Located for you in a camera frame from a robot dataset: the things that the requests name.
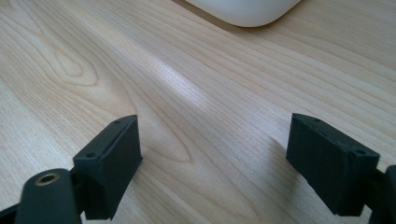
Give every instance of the white object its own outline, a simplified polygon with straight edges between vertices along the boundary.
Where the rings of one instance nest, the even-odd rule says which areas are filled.
[[[255,27],[275,21],[300,0],[187,0],[230,24]]]

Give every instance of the wooden table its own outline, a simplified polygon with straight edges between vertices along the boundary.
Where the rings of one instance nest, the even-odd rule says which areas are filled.
[[[367,223],[288,164],[293,112],[396,163],[394,1],[240,28],[181,0],[0,0],[0,28],[0,209],[131,114],[144,160],[111,223]]]

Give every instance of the light wood surface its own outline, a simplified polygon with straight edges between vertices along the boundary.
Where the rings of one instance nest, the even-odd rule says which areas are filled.
[[[259,28],[181,0],[0,0],[0,209],[110,121],[144,160],[112,222],[367,223],[285,159],[291,113],[396,163],[396,2],[303,0]]]

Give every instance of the wood grain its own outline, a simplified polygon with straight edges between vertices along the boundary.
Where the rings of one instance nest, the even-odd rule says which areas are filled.
[[[0,0],[0,29],[0,209],[130,114],[144,160],[111,223],[367,223],[287,163],[293,112],[396,163],[394,1],[304,0],[247,29],[181,0]]]

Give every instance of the table surface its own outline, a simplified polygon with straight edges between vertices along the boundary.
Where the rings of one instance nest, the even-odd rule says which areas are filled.
[[[292,113],[396,163],[395,1],[240,28],[182,0],[0,0],[0,28],[0,209],[131,114],[144,160],[111,223],[367,223],[288,164]]]

